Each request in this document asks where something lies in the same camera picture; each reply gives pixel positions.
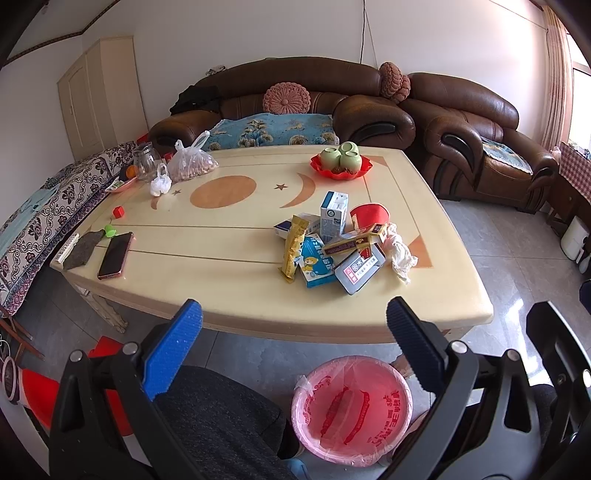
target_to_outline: smartphone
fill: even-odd
[[[99,280],[120,277],[127,258],[127,252],[134,239],[132,232],[114,236],[109,242],[107,252],[99,268]]]

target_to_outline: round crocheted pillow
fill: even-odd
[[[403,100],[406,100],[406,97],[410,93],[410,79],[407,75],[402,76],[402,85],[398,89],[398,91],[394,94],[391,100],[394,100],[395,103],[400,103]]]
[[[402,72],[391,61],[385,61],[379,68],[382,76],[379,94],[386,98],[393,97],[402,85]]]
[[[284,113],[308,113],[310,94],[299,83],[281,82],[270,87],[262,98],[265,112],[282,115]]]

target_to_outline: cream-colored table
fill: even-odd
[[[373,169],[362,179],[333,181],[310,167],[318,146],[216,152],[214,172],[173,185],[159,199],[142,184],[109,196],[79,226],[79,234],[109,222],[136,240],[124,276],[96,278],[108,239],[84,267],[63,272],[85,299],[120,331],[125,322],[104,299],[172,318],[191,298],[204,326],[265,338],[333,343],[393,341],[388,301],[403,296],[419,318],[461,336],[487,323],[492,305],[462,241],[427,184],[398,150],[361,148]],[[317,213],[326,192],[349,194],[349,207],[385,205],[419,261],[405,286],[389,265],[359,292],[338,283],[306,288],[301,273],[288,284],[278,271],[284,242],[273,225],[300,212]],[[125,216],[112,220],[122,205]],[[53,261],[51,266],[61,270]]]

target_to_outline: black cable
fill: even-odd
[[[363,45],[365,44],[365,0],[363,0],[363,33],[361,34],[361,55],[359,55],[359,63],[363,60]]]

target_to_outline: red cube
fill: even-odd
[[[115,218],[121,218],[121,217],[123,217],[123,215],[125,215],[125,210],[123,210],[123,207],[122,206],[115,207],[115,209],[113,210],[113,216]]]

